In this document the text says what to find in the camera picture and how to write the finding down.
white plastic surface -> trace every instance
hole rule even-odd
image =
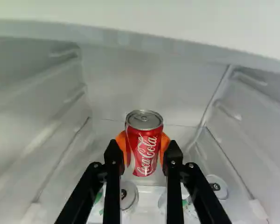
[[[207,127],[221,139],[222,150],[252,195],[261,201],[270,222],[280,224],[280,164],[274,163],[264,152],[269,148],[260,146],[255,137],[219,110],[213,112]]]
[[[103,27],[220,46],[280,60],[280,0],[274,3],[80,0],[78,4],[70,0],[53,3],[50,0],[0,0],[0,20]],[[77,25],[72,27],[74,30],[69,29],[69,33],[85,33]]]
[[[89,102],[97,119],[124,121],[158,111],[166,125],[197,126],[226,66],[104,47],[82,48]]]

red can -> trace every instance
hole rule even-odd
[[[127,165],[133,157],[133,175],[149,176],[156,167],[161,148],[163,118],[154,111],[135,110],[126,116]]]

